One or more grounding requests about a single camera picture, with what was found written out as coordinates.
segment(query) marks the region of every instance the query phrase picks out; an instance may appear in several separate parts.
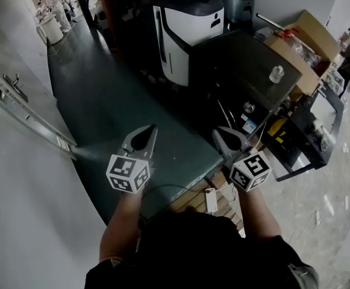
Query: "cardboard box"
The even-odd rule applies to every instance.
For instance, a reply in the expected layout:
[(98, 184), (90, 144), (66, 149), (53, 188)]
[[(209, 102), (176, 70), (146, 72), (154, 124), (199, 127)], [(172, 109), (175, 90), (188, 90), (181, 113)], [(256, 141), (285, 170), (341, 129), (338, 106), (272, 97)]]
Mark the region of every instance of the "cardboard box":
[(321, 61), (325, 63), (325, 67), (321, 70), (320, 74), (317, 75), (283, 39), (272, 35), (264, 41), (264, 44), (280, 54), (280, 56), (285, 58), (302, 73), (301, 79), (294, 88), (295, 95), (312, 95), (319, 80), (337, 57), (341, 48), (325, 27), (308, 11), (304, 11), (296, 22), (285, 28), (297, 29), (299, 33), (295, 33), (295, 36), (311, 47), (317, 55), (322, 57)]

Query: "white power strip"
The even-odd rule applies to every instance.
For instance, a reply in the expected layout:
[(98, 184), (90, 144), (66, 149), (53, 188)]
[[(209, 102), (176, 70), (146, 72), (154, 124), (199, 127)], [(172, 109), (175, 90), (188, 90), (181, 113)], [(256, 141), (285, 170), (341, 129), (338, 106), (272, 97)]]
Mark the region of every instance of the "white power strip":
[(216, 190), (214, 188), (205, 189), (205, 203), (208, 212), (215, 213), (217, 211)]

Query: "white sticker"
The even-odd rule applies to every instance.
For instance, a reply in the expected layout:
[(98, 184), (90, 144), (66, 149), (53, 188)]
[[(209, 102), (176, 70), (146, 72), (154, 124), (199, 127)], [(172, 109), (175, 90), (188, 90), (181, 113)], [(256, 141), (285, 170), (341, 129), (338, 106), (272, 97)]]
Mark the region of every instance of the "white sticker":
[(243, 125), (242, 130), (251, 134), (253, 131), (255, 131), (255, 128), (257, 128), (257, 125), (253, 121), (248, 119), (247, 122)]

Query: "marker cube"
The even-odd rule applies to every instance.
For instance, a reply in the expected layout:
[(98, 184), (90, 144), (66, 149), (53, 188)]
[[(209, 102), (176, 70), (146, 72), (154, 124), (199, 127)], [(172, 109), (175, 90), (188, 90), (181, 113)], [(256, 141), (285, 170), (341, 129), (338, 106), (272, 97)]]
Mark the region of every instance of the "marker cube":
[(271, 171), (270, 162), (261, 151), (234, 163), (230, 178), (240, 188), (249, 191), (264, 183)]
[(107, 178), (115, 190), (137, 193), (150, 177), (147, 161), (115, 154), (111, 156)]

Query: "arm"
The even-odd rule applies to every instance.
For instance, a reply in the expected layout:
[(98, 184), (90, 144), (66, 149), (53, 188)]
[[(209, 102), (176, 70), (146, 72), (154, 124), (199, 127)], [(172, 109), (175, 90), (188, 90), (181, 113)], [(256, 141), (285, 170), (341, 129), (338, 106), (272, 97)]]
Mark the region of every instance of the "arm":
[(249, 192), (239, 190), (239, 201), (247, 237), (267, 240), (282, 234), (259, 188)]
[(138, 222), (143, 190), (125, 193), (110, 220), (100, 243), (99, 262), (110, 258), (125, 259), (136, 251)]

